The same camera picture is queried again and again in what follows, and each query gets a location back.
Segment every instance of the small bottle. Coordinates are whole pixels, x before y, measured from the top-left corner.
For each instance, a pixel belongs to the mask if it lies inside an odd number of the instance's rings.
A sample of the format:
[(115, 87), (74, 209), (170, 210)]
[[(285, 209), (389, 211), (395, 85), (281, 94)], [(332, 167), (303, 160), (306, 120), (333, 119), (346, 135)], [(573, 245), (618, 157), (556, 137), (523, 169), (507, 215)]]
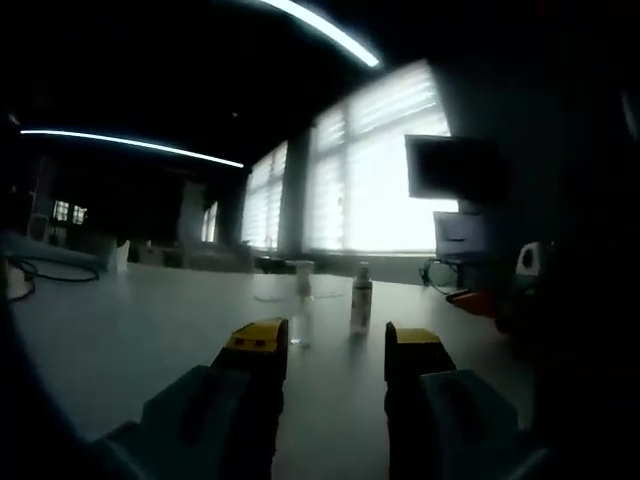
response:
[(369, 330), (372, 294), (373, 282), (369, 276), (369, 264), (360, 262), (358, 273), (353, 279), (351, 296), (351, 331), (353, 333), (366, 333)]

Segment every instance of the spray bottle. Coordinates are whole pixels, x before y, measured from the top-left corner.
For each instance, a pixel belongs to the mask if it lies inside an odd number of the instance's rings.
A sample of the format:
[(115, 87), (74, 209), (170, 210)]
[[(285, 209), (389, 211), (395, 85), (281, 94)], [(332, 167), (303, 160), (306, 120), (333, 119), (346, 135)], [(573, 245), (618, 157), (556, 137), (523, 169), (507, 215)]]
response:
[(311, 346), (311, 273), (313, 262), (299, 260), (296, 265), (297, 313), (293, 316), (291, 345), (302, 348)]
[(373, 282), (369, 276), (369, 264), (360, 262), (358, 273), (353, 279), (351, 296), (351, 331), (367, 333), (371, 320), (371, 300)]

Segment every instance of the computer monitor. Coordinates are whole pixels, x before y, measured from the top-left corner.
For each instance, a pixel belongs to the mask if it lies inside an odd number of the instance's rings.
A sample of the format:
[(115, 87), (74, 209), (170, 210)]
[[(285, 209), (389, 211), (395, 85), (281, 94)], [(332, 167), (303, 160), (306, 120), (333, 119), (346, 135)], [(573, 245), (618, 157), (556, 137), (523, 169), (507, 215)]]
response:
[(406, 135), (405, 143), (411, 197), (487, 203), (506, 196), (507, 164), (492, 142)]

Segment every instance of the black cable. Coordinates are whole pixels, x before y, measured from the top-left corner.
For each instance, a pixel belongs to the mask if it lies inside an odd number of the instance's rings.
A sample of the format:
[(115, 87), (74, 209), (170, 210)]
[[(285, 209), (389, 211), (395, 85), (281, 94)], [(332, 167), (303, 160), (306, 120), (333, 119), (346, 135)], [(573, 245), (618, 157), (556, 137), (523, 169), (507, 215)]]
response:
[[(455, 265), (443, 263), (438, 258), (430, 258), (424, 263), (424, 268), (421, 268), (418, 270), (420, 272), (420, 277), (422, 278), (422, 283), (424, 284), (425, 287), (432, 287), (436, 292), (441, 293), (442, 295), (449, 295), (451, 292), (445, 292), (444, 290), (440, 289), (440, 287), (438, 287), (435, 283), (433, 283), (433, 281), (431, 281), (429, 270), (431, 269), (431, 266), (434, 263), (439, 263), (440, 265), (448, 266), (451, 269), (451, 271), (456, 275), (458, 274), (458, 268)], [(454, 285), (455, 283), (444, 285), (444, 286), (446, 287), (446, 286), (454, 286)]]
[[(12, 265), (14, 268), (17, 268), (18, 270), (24, 273), (25, 281), (30, 284), (29, 290), (25, 294), (20, 295), (18, 297), (14, 297), (14, 298), (8, 298), (9, 303), (20, 302), (32, 296), (33, 294), (35, 294), (36, 278), (44, 278), (46, 280), (52, 280), (54, 282), (64, 282), (64, 283), (86, 283), (86, 282), (93, 282), (100, 279), (100, 273), (98, 272), (98, 270), (85, 265), (77, 265), (74, 263), (60, 261), (60, 260), (53, 260), (50, 258), (20, 256), (20, 255), (10, 255), (10, 256), (7, 256), (6, 259), (10, 265)], [(43, 273), (40, 273), (38, 271), (38, 267), (34, 263), (31, 263), (29, 260), (34, 260), (38, 262), (55, 263), (56, 265), (63, 265), (65, 267), (79, 268), (81, 270), (89, 272), (91, 276), (88, 276), (85, 278), (65, 278), (65, 277), (54, 277), (51, 275), (45, 275)]]
[[(33, 275), (35, 278), (44, 278), (47, 280), (53, 280), (54, 282), (66, 282), (66, 283), (86, 283), (93, 282), (100, 279), (100, 273), (97, 269), (88, 267), (86, 265), (78, 265), (76, 263), (66, 262), (62, 260), (53, 260), (51, 258), (44, 257), (32, 257), (32, 256), (11, 256), (7, 257), (9, 263), (11, 263), (14, 267), (19, 270), (22, 270), (25, 274)], [(54, 277), (51, 275), (45, 275), (44, 273), (40, 273), (38, 268), (28, 260), (33, 260), (37, 262), (48, 262), (54, 263), (56, 265), (62, 265), (65, 267), (78, 268), (80, 270), (84, 270), (85, 272), (89, 272), (91, 275), (85, 278), (65, 278), (65, 277)]]

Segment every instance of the desk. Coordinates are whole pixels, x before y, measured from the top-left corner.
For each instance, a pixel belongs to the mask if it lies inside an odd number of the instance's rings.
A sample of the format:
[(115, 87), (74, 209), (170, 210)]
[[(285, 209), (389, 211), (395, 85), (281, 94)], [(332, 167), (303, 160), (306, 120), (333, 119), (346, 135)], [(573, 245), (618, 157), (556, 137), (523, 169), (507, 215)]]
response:
[[(232, 330), (291, 316), (294, 277), (129, 265), (80, 285), (39, 282), (15, 306), (18, 329), (53, 397), (78, 431), (105, 434), (138, 419), (143, 403), (197, 364), (209, 364)], [(312, 345), (291, 347), (275, 479), (387, 477), (384, 325), (426, 327), (458, 368), (472, 368), (531, 416), (532, 376), (485, 318), (433, 289), (374, 282), (369, 335), (349, 337), (351, 279), (317, 275)]]

